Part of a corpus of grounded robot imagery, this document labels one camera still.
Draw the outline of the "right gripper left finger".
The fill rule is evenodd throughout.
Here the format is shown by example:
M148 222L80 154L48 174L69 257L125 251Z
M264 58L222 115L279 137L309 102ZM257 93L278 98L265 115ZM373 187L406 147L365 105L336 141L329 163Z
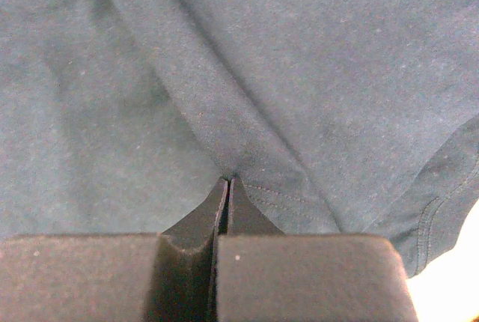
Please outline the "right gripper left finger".
M1 243L3 321L212 321L228 183L162 234L21 236Z

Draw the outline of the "black t shirt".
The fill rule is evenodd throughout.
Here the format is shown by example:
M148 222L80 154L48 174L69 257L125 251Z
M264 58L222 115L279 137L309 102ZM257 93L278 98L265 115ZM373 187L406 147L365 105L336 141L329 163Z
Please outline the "black t shirt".
M219 177L410 276L478 199L478 0L1 0L1 236L164 231Z

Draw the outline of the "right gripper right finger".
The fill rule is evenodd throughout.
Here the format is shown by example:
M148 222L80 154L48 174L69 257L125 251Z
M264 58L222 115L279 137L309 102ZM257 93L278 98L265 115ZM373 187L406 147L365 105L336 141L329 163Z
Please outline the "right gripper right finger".
M401 257L368 234L282 234L230 184L217 240L219 321L415 321Z

